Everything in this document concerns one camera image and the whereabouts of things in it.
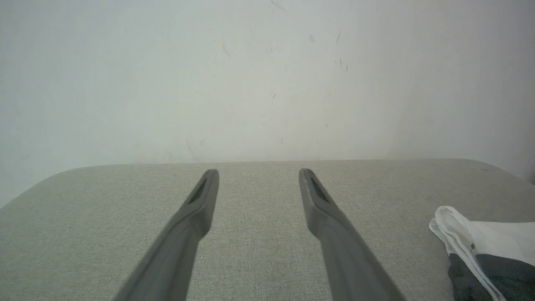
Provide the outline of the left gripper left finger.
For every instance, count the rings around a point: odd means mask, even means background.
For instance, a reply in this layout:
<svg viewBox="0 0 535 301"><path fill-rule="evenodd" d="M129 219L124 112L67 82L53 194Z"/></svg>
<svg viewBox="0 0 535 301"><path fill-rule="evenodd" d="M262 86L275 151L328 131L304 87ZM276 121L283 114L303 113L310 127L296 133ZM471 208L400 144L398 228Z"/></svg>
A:
<svg viewBox="0 0 535 301"><path fill-rule="evenodd" d="M219 173L207 170L115 295L116 301L184 301L199 242L209 232Z"/></svg>

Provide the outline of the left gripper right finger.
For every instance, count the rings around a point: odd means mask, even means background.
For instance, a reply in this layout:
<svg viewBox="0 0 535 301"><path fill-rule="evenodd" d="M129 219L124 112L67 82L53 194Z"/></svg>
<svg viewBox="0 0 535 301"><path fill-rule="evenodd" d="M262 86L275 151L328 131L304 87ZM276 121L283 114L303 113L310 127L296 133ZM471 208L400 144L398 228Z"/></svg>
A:
<svg viewBox="0 0 535 301"><path fill-rule="evenodd" d="M299 171L306 225L321 244L335 301L403 301L404 297L355 227L310 169Z"/></svg>

